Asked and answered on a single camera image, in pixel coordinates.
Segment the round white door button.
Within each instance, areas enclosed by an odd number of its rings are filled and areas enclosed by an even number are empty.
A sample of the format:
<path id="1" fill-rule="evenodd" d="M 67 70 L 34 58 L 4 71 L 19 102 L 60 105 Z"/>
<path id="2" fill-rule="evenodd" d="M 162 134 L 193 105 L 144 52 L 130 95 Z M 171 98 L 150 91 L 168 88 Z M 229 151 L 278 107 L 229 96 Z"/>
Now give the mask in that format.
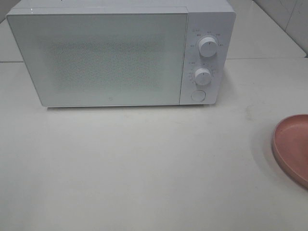
<path id="1" fill-rule="evenodd" d="M 196 102 L 203 102 L 205 98 L 206 93 L 203 90 L 196 90 L 191 95 L 191 99 Z"/>

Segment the pink round plate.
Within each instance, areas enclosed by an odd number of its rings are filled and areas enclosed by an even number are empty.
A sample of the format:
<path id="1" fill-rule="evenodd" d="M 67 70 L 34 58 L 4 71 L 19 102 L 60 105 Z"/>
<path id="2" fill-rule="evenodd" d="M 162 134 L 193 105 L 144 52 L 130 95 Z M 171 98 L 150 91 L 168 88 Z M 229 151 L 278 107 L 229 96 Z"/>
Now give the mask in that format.
<path id="1" fill-rule="evenodd" d="M 308 187 L 308 115 L 292 115 L 281 120 L 272 135 L 273 156 L 293 181 Z"/>

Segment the white microwave door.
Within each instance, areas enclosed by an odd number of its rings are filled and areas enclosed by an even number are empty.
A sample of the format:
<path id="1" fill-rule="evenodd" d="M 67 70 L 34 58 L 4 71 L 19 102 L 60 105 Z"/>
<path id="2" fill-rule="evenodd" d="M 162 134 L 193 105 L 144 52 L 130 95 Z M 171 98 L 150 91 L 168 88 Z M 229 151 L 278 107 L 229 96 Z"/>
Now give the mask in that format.
<path id="1" fill-rule="evenodd" d="M 178 104 L 187 14 L 10 15 L 43 106 Z"/>

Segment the lower white control knob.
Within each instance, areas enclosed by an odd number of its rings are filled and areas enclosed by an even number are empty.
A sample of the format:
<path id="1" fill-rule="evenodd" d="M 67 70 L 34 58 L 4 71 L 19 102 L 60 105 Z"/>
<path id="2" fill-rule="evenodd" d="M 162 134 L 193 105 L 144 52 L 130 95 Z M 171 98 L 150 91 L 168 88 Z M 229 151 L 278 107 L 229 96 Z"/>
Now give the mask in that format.
<path id="1" fill-rule="evenodd" d="M 194 81 L 199 86 L 206 86 L 212 80 L 212 74 L 207 68 L 199 68 L 193 74 Z"/>

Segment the white control knob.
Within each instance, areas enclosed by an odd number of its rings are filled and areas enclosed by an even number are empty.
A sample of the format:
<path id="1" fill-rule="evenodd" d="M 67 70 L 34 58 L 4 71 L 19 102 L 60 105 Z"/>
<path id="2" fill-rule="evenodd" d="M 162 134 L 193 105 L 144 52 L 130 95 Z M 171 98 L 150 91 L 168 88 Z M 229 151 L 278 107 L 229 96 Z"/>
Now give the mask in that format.
<path id="1" fill-rule="evenodd" d="M 207 68 L 199 68 L 193 74 L 194 81 L 199 86 L 206 86 L 212 80 L 212 74 Z"/>
<path id="2" fill-rule="evenodd" d="M 198 43 L 199 54 L 202 57 L 209 58 L 217 53 L 218 40 L 212 35 L 202 37 Z"/>

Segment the upper white control knob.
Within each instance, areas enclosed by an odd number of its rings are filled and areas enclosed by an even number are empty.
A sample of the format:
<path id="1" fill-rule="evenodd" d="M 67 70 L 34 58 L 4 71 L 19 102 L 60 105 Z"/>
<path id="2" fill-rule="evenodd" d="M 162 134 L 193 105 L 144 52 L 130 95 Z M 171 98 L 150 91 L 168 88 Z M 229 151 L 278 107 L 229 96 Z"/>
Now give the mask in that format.
<path id="1" fill-rule="evenodd" d="M 217 53 L 218 40 L 212 35 L 202 37 L 198 43 L 199 54 L 202 57 L 209 58 Z"/>

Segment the white microwave oven body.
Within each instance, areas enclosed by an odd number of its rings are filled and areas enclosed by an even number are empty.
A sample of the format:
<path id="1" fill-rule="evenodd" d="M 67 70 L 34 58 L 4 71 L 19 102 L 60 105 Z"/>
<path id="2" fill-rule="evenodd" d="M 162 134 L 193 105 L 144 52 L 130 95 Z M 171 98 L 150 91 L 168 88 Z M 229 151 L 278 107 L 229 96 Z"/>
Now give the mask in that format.
<path id="1" fill-rule="evenodd" d="M 8 21 L 10 15 L 176 13 L 187 14 L 180 101 L 176 105 L 214 104 L 223 77 L 223 68 L 236 18 L 235 11 L 226 0 L 22 0 L 11 8 L 6 18 Z M 209 58 L 202 57 L 197 46 L 198 41 L 206 35 L 212 35 L 218 40 L 217 53 Z M 193 74 L 199 68 L 207 68 L 212 74 L 212 80 L 206 86 L 199 86 L 194 81 Z M 206 93 L 203 102 L 191 99 L 192 93 L 196 90 L 203 90 Z"/>

